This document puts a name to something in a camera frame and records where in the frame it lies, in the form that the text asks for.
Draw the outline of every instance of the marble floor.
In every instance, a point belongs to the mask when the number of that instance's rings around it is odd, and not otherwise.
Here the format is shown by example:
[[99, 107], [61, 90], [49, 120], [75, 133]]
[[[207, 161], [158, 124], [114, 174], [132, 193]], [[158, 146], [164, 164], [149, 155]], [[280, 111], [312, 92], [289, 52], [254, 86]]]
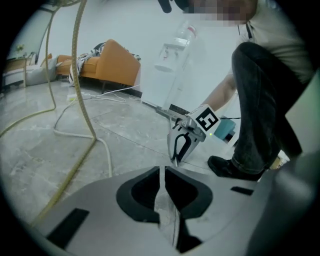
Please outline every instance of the marble floor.
[[[30, 223], [57, 191], [60, 183], [91, 142], [87, 138], [56, 135], [53, 125], [67, 106], [65, 83], [52, 83], [57, 108], [20, 123], [0, 139], [0, 168], [4, 191], [17, 216]], [[99, 91], [83, 89], [98, 95]], [[119, 103], [87, 99], [85, 106], [98, 137], [110, 148], [112, 173], [121, 175], [150, 166], [171, 165], [168, 157], [169, 121], [140, 101]], [[118, 99], [114, 95], [108, 98]], [[31, 113], [52, 107], [47, 84], [18, 88], [0, 99], [0, 130]], [[57, 129], [89, 135], [78, 104], [66, 110]], [[230, 159], [233, 150], [222, 140], [212, 137], [200, 143], [181, 166], [208, 175], [207, 159], [211, 155]], [[108, 160], [102, 143], [97, 142], [78, 170], [64, 197], [96, 180], [108, 178]]]

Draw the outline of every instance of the black pants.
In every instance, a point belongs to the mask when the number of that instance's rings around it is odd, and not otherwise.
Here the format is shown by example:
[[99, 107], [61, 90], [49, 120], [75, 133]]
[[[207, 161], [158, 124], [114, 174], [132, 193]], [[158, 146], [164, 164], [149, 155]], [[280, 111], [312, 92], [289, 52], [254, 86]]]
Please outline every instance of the black pants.
[[305, 86], [279, 59], [251, 42], [236, 48], [232, 70], [241, 110], [232, 163], [242, 172], [258, 174], [272, 165], [280, 149], [289, 157], [298, 155], [301, 147], [285, 114]]

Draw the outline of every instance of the orange couch cushion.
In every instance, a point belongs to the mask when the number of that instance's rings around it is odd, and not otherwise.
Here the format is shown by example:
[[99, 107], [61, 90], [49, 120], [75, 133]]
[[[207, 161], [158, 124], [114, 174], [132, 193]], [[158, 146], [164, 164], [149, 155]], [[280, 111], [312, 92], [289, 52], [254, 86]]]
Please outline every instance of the orange couch cushion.
[[70, 55], [58, 55], [58, 59], [56, 60], [56, 63], [64, 62], [66, 60], [71, 60], [72, 57]]
[[130, 52], [115, 40], [109, 39], [96, 66], [96, 77], [103, 81], [133, 86], [139, 68], [139, 61]]
[[[100, 57], [91, 57], [83, 63], [81, 73], [96, 73], [97, 63]], [[69, 75], [71, 59], [65, 60], [56, 68], [56, 73], [59, 75]]]

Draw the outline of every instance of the black cable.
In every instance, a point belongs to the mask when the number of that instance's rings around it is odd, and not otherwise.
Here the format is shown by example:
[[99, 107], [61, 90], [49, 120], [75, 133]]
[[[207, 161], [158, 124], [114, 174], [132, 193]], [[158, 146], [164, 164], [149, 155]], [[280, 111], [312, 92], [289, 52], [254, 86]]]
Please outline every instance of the black cable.
[[241, 117], [220, 117], [220, 119], [241, 119]]

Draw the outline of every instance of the yellow rope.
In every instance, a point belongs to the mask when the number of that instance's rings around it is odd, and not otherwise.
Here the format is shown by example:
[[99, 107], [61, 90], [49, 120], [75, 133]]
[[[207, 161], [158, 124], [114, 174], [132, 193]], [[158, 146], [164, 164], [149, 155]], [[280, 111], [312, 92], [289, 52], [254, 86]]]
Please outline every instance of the yellow rope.
[[42, 111], [38, 111], [38, 112], [35, 112], [35, 113], [32, 113], [30, 115], [27, 115], [27, 116], [24, 116], [22, 117], [21, 119], [13, 122], [12, 124], [10, 124], [7, 128], [5, 128], [2, 132], [0, 132], [0, 138], [7, 132], [9, 131], [11, 128], [15, 127], [17, 124], [21, 123], [22, 121], [26, 120], [26, 119], [29, 119], [29, 118], [32, 118], [34, 116], [37, 116], [39, 114], [43, 114], [43, 113], [46, 113], [46, 112], [50, 112], [50, 111], [53, 111], [56, 109], [56, 101], [55, 101], [55, 97], [52, 93], [52, 88], [51, 88], [51, 83], [50, 83], [50, 79], [49, 79], [49, 71], [48, 71], [48, 43], [49, 43], [49, 35], [50, 35], [50, 29], [51, 29], [51, 25], [52, 25], [52, 21], [54, 19], [54, 16], [55, 14], [57, 13], [57, 11], [61, 8], [61, 5], [59, 5], [57, 7], [57, 9], [52, 13], [51, 15], [51, 19], [49, 21], [49, 25], [48, 25], [48, 31], [47, 31], [47, 34], [46, 34], [46, 45], [45, 45], [45, 71], [46, 71], [46, 79], [48, 81], [48, 87], [49, 87], [49, 92], [50, 92], [50, 95], [51, 95], [51, 99], [52, 99], [52, 102], [53, 102], [53, 108], [50, 108], [50, 109], [47, 109], [47, 110], [42, 110]]
[[80, 2], [81, 2], [81, 0], [74, 0], [74, 1], [65, 0], [65, 3], [63, 4], [63, 7], [74, 6], [76, 4], [79, 4]]
[[80, 90], [80, 84], [79, 84], [79, 78], [78, 78], [78, 70], [77, 70], [77, 43], [78, 43], [78, 34], [79, 34], [79, 26], [81, 22], [81, 18], [86, 6], [87, 0], [82, 0], [79, 5], [79, 9], [75, 18], [74, 23], [74, 29], [73, 29], [73, 37], [72, 37], [72, 72], [74, 77], [74, 87], [75, 92], [77, 95], [77, 99], [79, 101], [79, 105], [82, 111], [82, 114], [84, 116], [84, 119], [86, 121], [86, 124], [88, 125], [90, 132], [92, 134], [92, 141], [89, 145], [89, 147], [83, 152], [81, 157], [78, 159], [78, 161], [75, 163], [75, 165], [72, 167], [70, 172], [68, 173], [67, 177], [65, 178], [64, 182], [61, 184], [61, 186], [58, 188], [57, 192], [53, 195], [53, 197], [50, 199], [50, 201], [47, 203], [47, 205], [44, 207], [44, 209], [40, 212], [40, 214], [35, 218], [35, 220], [32, 222], [31, 226], [34, 226], [40, 221], [46, 213], [59, 201], [61, 198], [63, 192], [71, 182], [72, 178], [76, 174], [77, 170], [81, 166], [82, 162], [85, 160], [86, 156], [89, 154], [90, 150], [94, 146], [97, 137], [96, 132], [90, 122], [86, 106], [84, 104], [84, 100], [82, 98], [81, 90]]

